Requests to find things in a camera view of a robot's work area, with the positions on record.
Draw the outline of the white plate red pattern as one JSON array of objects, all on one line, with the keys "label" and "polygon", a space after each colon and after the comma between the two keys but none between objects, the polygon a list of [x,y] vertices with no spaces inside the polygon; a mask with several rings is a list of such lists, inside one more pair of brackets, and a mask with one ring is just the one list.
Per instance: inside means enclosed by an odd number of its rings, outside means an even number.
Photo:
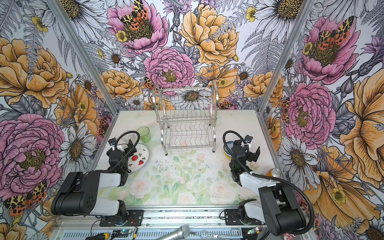
[{"label": "white plate red pattern", "polygon": [[133,156],[129,157],[128,168],[131,173],[135,173],[141,170],[149,160],[149,149],[142,144],[136,146],[136,152]]}]

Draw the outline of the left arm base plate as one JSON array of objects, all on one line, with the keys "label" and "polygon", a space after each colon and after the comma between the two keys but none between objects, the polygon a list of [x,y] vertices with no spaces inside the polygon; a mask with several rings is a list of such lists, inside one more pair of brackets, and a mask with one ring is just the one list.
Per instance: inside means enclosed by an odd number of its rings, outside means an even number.
[{"label": "left arm base plate", "polygon": [[100,227],[140,227],[143,215],[143,210],[127,210],[125,214],[106,216],[101,220]]}]

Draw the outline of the clear plastic tumbler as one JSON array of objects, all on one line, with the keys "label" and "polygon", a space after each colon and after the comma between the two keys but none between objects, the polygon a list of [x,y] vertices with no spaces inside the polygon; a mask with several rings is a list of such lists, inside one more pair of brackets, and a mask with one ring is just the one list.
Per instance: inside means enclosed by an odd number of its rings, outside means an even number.
[{"label": "clear plastic tumbler", "polygon": [[121,139],[119,140],[119,144],[128,144],[129,141],[132,141],[134,144],[136,140],[138,139],[137,134],[132,131],[125,131],[122,134]]}]

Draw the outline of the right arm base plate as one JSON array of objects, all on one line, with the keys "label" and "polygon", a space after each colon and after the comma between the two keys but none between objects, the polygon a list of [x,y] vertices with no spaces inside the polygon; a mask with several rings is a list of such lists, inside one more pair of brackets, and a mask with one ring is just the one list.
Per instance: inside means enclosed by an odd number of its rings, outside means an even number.
[{"label": "right arm base plate", "polygon": [[255,219],[241,220],[238,210],[225,209],[224,221],[226,226],[255,226],[260,225],[261,222]]}]

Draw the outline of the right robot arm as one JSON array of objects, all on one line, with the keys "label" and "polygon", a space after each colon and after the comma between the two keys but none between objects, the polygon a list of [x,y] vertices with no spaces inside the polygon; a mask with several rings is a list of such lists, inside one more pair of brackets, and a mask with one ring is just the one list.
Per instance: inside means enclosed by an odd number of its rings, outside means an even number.
[{"label": "right robot arm", "polygon": [[247,144],[237,140],[227,147],[227,154],[231,156],[229,167],[234,182],[258,194],[256,199],[239,203],[238,215],[243,224],[264,223],[274,236],[286,233],[296,235],[306,227],[307,220],[292,188],[280,181],[256,177],[247,166],[247,162],[259,157],[260,150],[252,153]]}]

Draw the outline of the blue white ceramic bowl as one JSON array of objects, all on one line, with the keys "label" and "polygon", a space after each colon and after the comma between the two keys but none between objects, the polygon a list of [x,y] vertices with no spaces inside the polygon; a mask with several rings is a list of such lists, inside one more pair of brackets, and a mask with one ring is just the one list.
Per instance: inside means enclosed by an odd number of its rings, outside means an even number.
[{"label": "blue white ceramic bowl", "polygon": [[224,146],[224,150],[229,153],[232,151],[233,146],[234,146],[234,141],[228,141]]}]

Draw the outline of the yellow plastic bowl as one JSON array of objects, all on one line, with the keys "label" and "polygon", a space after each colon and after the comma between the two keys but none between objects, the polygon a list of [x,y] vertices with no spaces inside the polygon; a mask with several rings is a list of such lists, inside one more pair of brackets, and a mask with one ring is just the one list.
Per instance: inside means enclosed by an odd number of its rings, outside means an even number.
[{"label": "yellow plastic bowl", "polygon": [[226,151],[224,150],[224,153],[225,153],[227,159],[229,159],[229,160],[232,159],[232,155],[230,154],[230,152],[228,153],[228,152],[226,152]]}]

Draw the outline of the green plastic tumbler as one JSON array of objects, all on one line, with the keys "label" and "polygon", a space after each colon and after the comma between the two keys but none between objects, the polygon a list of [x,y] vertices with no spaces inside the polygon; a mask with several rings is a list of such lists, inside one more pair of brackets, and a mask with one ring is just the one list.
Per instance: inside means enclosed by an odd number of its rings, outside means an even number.
[{"label": "green plastic tumbler", "polygon": [[152,138],[148,127],[140,127],[137,129],[137,132],[140,134],[140,140],[143,143],[148,143]]}]

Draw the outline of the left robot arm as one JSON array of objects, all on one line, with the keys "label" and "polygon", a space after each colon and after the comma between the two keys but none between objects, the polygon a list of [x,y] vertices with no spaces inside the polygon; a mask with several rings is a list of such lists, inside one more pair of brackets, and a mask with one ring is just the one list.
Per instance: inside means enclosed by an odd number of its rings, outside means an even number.
[{"label": "left robot arm", "polygon": [[125,185],[131,172],[128,160],[137,151],[136,146],[130,141],[124,150],[118,146],[111,148],[107,152],[111,164],[108,170],[69,173],[51,204],[52,213],[67,217],[95,216],[108,224],[125,224],[129,214],[124,202],[99,197],[98,192]]}]

